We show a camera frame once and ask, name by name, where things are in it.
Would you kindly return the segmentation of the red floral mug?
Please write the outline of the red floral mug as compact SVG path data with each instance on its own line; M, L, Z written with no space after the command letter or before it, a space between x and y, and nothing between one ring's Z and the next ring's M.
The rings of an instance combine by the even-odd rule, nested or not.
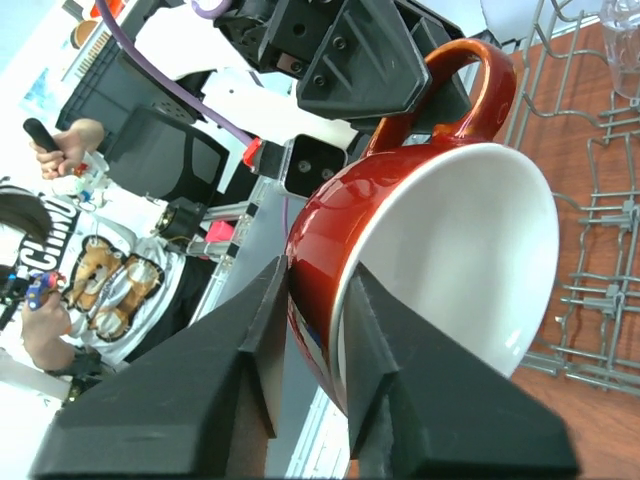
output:
M384 118L362 157L324 183L291 228L289 322L340 408L343 301L358 264L507 377L544 317L559 255L555 200L534 162L495 140L516 94L515 67L477 39L425 59L433 88L473 62L484 78L468 113L419 145L407 143L413 114Z

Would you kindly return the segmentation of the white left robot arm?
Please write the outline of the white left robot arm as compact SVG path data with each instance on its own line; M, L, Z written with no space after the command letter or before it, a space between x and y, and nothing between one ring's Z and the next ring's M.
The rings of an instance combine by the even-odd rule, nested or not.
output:
M422 59L462 37L417 1L188 1L138 34L99 5L134 64L238 140L252 170L306 196L413 112Z

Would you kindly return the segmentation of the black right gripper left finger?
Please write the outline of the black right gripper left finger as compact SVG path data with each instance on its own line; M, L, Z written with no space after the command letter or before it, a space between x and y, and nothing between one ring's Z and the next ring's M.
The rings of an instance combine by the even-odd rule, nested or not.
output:
M287 262L54 419L35 478L260 478L276 434Z

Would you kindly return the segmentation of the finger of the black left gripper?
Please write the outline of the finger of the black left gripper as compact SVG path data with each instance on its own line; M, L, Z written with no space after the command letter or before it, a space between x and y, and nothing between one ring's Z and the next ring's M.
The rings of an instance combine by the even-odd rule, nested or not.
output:
M421 19L411 30L411 35L418 50L424 56L450 41L444 26L439 21L431 19ZM430 134L435 125L455 122L470 108L469 96L460 75L455 72L449 80L433 92L430 103L415 122L412 133Z

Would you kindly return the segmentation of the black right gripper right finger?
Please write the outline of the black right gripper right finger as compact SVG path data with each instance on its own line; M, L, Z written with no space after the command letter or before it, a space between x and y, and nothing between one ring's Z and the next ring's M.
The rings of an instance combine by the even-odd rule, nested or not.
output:
M558 415L395 298L363 265L343 310L363 478L576 478Z

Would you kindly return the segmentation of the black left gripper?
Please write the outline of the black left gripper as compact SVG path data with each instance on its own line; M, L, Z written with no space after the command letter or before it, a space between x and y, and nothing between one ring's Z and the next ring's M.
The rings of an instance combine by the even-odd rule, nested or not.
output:
M308 69L298 106L326 119L406 113L431 82L393 1L233 1L214 26L260 73Z

